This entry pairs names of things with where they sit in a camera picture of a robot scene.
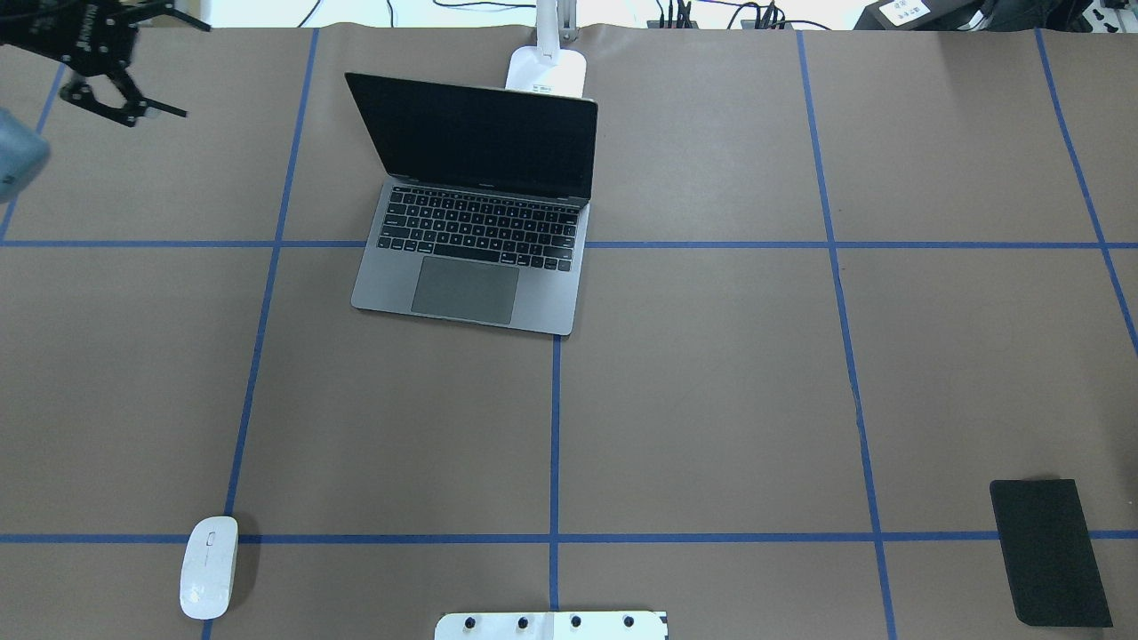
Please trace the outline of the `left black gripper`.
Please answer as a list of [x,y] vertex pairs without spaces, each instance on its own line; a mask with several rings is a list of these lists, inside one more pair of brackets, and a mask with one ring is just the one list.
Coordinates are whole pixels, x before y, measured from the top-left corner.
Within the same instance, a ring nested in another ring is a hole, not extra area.
[[[122,125],[135,125],[140,117],[159,114],[185,118],[184,109],[146,99],[127,68],[138,26],[211,32],[208,8],[211,1],[5,1],[1,36],[3,46],[39,54],[69,68],[60,98],[86,112]],[[91,77],[107,77],[123,104],[100,101],[90,85]]]

